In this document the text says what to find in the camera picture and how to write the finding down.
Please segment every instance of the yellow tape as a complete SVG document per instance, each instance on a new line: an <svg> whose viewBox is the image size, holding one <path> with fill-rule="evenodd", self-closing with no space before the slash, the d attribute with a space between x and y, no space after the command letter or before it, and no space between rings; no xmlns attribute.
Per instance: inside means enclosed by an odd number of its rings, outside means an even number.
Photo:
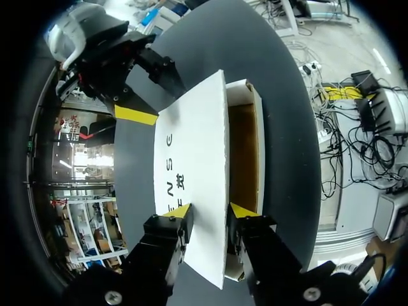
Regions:
<svg viewBox="0 0 408 306"><path fill-rule="evenodd" d="M238 206L237 204L231 203L232 210L234 211L235 217L237 218L245 218L245 217L257 217L259 216L255 212L251 212L250 210L247 210L241 206Z"/></svg>
<svg viewBox="0 0 408 306"><path fill-rule="evenodd" d="M184 216L187 213L187 210L190 208L190 204L183 205L175 210L172 210L171 212L167 212L163 217L171 217L174 216L176 218L184 218Z"/></svg>
<svg viewBox="0 0 408 306"><path fill-rule="evenodd" d="M131 110L130 108L124 108L119 105L115 105L115 117L152 126L156 123L158 116L151 113L143 113L138 110Z"/></svg>

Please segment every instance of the screw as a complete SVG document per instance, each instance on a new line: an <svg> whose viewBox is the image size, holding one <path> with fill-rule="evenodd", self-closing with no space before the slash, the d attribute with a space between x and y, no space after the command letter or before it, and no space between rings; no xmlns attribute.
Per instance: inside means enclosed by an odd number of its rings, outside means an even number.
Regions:
<svg viewBox="0 0 408 306"><path fill-rule="evenodd" d="M108 291L105 294L105 301L109 305L119 305L122 303L122 295L117 291Z"/></svg>
<svg viewBox="0 0 408 306"><path fill-rule="evenodd" d="M317 301L321 296L319 288L310 287L303 292L303 298L309 302Z"/></svg>

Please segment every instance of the open box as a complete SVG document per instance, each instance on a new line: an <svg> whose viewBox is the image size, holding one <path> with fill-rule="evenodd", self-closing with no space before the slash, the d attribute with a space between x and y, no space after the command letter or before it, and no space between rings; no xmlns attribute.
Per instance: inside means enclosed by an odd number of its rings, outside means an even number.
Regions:
<svg viewBox="0 0 408 306"><path fill-rule="evenodd" d="M192 203L194 226L184 261L222 289L242 266L227 255L226 214L233 202L262 213L265 141L262 103L219 70L159 113L154 140L156 213Z"/></svg>
<svg viewBox="0 0 408 306"><path fill-rule="evenodd" d="M229 119L229 201L262 214L265 136L262 100L247 80L226 86ZM225 277L244 279L236 254L227 253Z"/></svg>

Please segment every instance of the power strip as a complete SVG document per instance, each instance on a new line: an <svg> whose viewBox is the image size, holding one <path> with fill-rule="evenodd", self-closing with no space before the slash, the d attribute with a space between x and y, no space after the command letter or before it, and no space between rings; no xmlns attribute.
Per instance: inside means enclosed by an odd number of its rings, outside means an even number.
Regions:
<svg viewBox="0 0 408 306"><path fill-rule="evenodd" d="M317 132L317 139L319 140L319 144L323 142L327 142L332 137L332 132L327 133L324 129Z"/></svg>
<svg viewBox="0 0 408 306"><path fill-rule="evenodd" d="M309 77L311 75L319 75L319 71L321 70L321 65L317 61L308 62L303 66L298 67L300 74L302 77Z"/></svg>

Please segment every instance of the round table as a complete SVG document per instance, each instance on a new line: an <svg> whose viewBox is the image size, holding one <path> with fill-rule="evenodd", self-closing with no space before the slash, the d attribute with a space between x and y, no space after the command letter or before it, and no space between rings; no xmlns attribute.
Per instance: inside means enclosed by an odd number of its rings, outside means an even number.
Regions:
<svg viewBox="0 0 408 306"><path fill-rule="evenodd" d="M219 69L227 83L247 78L254 84L263 100L265 122L263 213L277 221L277 233L307 268L319 220L319 147L307 91L286 46L242 0L213 0L171 27L152 48L175 61L187 89ZM174 102L140 67L127 83L157 111ZM154 126L117 121L115 188L129 250L155 212L153 150ZM168 305L237 306L253 305L253 300L245 281L226 279L221 291L184 264Z"/></svg>

